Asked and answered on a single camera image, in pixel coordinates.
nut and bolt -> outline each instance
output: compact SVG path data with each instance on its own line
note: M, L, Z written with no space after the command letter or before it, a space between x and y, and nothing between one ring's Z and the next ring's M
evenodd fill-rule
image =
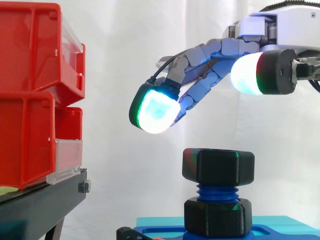
M199 196L184 203L185 229L210 239L244 237L252 228L251 203L238 198L236 187L253 182L254 168L251 152L184 150L182 175L199 183Z
M80 184L80 192L83 194L88 194L91 190L91 181L89 179L83 180Z

blue screw thread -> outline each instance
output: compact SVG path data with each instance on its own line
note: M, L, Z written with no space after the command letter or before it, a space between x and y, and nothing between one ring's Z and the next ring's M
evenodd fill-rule
M239 189L235 186L206 186L198 184L197 187L199 188L196 191L199 194L198 200L226 204L239 202L237 199L239 197L237 194Z

white fabric background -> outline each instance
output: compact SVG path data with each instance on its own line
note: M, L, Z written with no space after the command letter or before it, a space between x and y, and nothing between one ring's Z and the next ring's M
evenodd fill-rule
M83 167L92 190L64 222L62 240L112 240L137 217L182 216L196 184L185 148L251 151L255 181L240 187L254 215L287 215L320 228L320 95L306 82L288 96L251 96L219 83L175 127L151 135L128 119L160 57L220 38L274 0L57 0L86 45Z

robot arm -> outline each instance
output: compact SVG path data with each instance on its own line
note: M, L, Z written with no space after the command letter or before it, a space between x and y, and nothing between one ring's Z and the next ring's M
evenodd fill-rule
M163 57L132 102L131 123L149 133L163 132L228 73L233 86L244 93L290 94L298 80L309 80L320 92L318 24L320 4L288 0L228 26L222 39ZM167 76L157 79L162 71ZM179 96L180 88L194 81Z

blue base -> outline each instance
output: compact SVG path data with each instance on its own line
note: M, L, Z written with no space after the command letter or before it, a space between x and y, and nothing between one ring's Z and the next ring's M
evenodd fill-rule
M254 216L252 231L239 240L320 240L320 230L287 216ZM210 240L186 232L183 217L141 217L136 231L165 240Z

